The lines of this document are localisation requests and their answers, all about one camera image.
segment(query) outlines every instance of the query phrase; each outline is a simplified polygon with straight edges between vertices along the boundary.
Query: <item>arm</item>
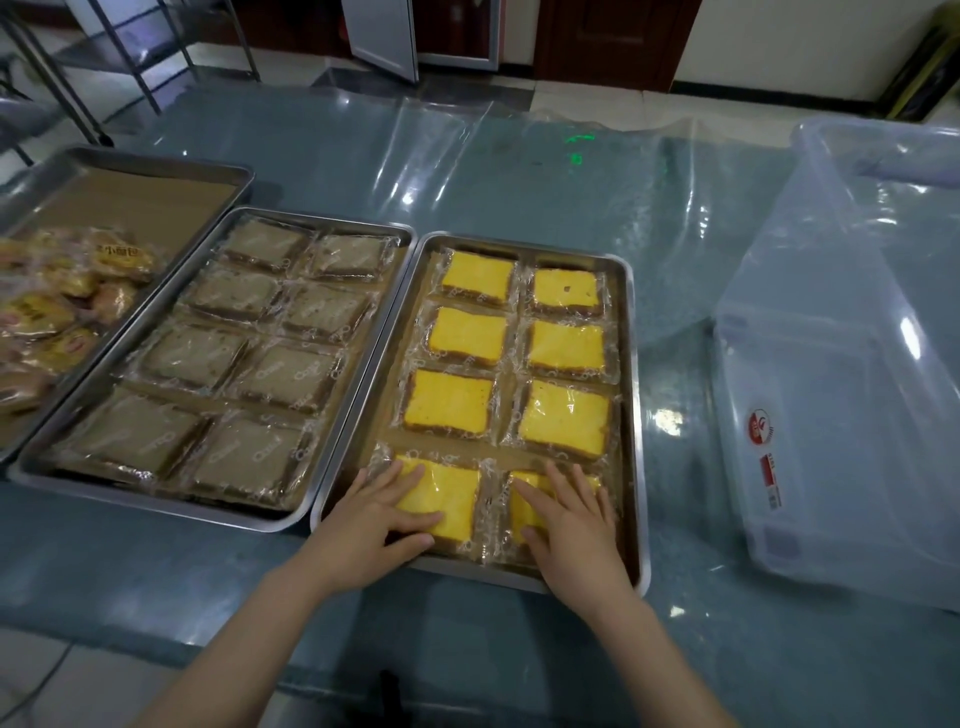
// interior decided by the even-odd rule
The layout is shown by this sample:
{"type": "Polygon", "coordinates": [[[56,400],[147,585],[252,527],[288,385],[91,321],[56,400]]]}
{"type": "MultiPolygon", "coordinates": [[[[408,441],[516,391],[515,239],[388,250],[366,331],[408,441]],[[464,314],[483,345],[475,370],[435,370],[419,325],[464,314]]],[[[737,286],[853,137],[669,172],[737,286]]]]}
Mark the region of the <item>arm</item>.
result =
{"type": "Polygon", "coordinates": [[[595,496],[579,465],[573,467],[572,485],[553,463],[547,463],[546,471],[556,500],[512,481],[547,525],[547,537],[531,526],[523,536],[547,586],[607,650],[642,723],[658,728],[736,725],[634,592],[616,550],[606,489],[595,496]]]}
{"type": "Polygon", "coordinates": [[[422,531],[442,513],[415,515],[394,506],[423,475],[397,478],[395,462],[371,485],[366,471],[300,551],[270,571],[240,610],[137,721],[152,726],[256,726],[280,672],[313,612],[328,596],[367,586],[433,545],[416,533],[384,546],[390,531],[422,531]]]}

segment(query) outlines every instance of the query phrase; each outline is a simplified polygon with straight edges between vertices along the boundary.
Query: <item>yellow cake slice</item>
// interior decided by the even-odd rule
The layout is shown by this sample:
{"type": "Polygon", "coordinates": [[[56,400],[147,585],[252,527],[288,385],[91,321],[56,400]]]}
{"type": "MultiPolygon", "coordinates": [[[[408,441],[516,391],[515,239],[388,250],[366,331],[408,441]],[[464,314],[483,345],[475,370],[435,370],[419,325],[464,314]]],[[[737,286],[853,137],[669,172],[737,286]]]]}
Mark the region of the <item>yellow cake slice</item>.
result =
{"type": "Polygon", "coordinates": [[[487,431],[491,379],[417,369],[410,383],[413,393],[403,413],[403,423],[408,427],[449,427],[476,436],[487,431]]]}
{"type": "Polygon", "coordinates": [[[510,293],[510,276],[516,263],[464,251],[454,251],[441,286],[506,303],[510,293]]]}
{"type": "Polygon", "coordinates": [[[534,379],[519,436],[591,458],[603,455],[610,428],[610,400],[603,395],[534,379]]]}
{"type": "Polygon", "coordinates": [[[603,329],[594,325],[577,327],[535,321],[527,362],[563,372],[603,372],[606,369],[603,329]]]}
{"type": "Polygon", "coordinates": [[[588,271],[540,268],[534,274],[534,304],[541,308],[599,312],[597,277],[588,271]]]}
{"type": "MultiPolygon", "coordinates": [[[[534,488],[539,488],[544,491],[550,497],[554,497],[553,492],[553,483],[550,482],[550,478],[541,473],[531,473],[530,471],[511,471],[510,473],[511,480],[522,480],[524,483],[529,483],[534,488]]],[[[587,483],[590,486],[590,489],[596,493],[597,488],[600,487],[600,478],[596,475],[588,475],[587,483]]],[[[518,544],[525,544],[526,539],[523,538],[523,533],[521,529],[525,525],[532,525],[535,528],[546,528],[546,524],[543,522],[543,519],[537,514],[526,500],[516,491],[516,489],[511,489],[510,491],[510,523],[511,530],[514,534],[514,541],[518,544]]]]}
{"type": "Polygon", "coordinates": [[[444,519],[433,526],[430,533],[460,543],[469,541],[473,534],[473,506],[480,489],[480,471],[404,455],[397,460],[403,463],[402,475],[417,465],[423,465],[424,470],[420,482],[396,507],[408,513],[443,511],[444,519]]]}
{"type": "Polygon", "coordinates": [[[507,319],[483,316],[458,308],[441,306],[427,340],[427,348],[436,353],[472,356],[485,364],[496,364],[503,353],[507,319]]]}

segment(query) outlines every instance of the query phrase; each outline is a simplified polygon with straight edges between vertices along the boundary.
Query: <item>label sticker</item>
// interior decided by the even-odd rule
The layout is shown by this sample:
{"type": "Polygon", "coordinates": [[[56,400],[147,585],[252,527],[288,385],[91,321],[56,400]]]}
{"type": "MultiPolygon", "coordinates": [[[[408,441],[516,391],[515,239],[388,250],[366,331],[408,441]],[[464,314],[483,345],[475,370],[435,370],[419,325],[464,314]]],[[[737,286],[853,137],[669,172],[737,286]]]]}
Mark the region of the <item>label sticker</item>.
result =
{"type": "Polygon", "coordinates": [[[774,436],[774,428],[766,411],[755,409],[747,418],[747,435],[754,445],[766,445],[774,436]]]}
{"type": "Polygon", "coordinates": [[[771,453],[768,452],[760,458],[760,469],[763,471],[763,484],[767,489],[767,502],[770,504],[770,510],[776,511],[783,507],[783,501],[780,499],[780,485],[777,483],[777,467],[771,453]]]}

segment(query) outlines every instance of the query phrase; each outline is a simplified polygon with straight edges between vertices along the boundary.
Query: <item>hand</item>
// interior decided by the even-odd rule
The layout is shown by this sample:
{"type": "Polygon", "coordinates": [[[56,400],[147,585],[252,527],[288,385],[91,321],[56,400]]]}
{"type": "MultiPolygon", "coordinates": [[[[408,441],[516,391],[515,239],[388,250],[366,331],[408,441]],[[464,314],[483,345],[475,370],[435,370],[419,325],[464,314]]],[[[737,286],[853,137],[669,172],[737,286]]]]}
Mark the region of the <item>hand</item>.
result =
{"type": "Polygon", "coordinates": [[[416,514],[395,508],[423,476],[423,465],[397,477],[401,468],[395,461],[366,486],[367,469],[362,469],[294,557],[316,587],[318,604],[329,595],[368,586],[433,545],[429,533],[415,533],[384,546],[391,531],[423,531],[444,517],[442,511],[416,514]]]}
{"type": "Polygon", "coordinates": [[[547,586],[566,606],[593,626],[603,609],[621,596],[633,597],[630,577],[616,549],[616,519],[606,488],[595,496],[579,465],[573,485],[557,466],[546,464],[554,500],[522,480],[511,485],[546,523],[549,540],[533,526],[523,527],[547,586]]]}

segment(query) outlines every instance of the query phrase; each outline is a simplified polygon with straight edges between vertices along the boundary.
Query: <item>door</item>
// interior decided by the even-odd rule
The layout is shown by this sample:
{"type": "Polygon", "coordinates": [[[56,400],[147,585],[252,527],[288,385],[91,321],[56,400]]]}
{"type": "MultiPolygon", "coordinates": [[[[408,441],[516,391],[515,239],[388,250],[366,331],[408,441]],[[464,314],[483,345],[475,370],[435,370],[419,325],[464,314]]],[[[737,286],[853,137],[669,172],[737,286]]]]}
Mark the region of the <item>door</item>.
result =
{"type": "Polygon", "coordinates": [[[417,47],[411,0],[343,0],[350,51],[415,84],[417,47]]]}
{"type": "Polygon", "coordinates": [[[700,0],[541,0],[537,78],[666,91],[700,0]]]}

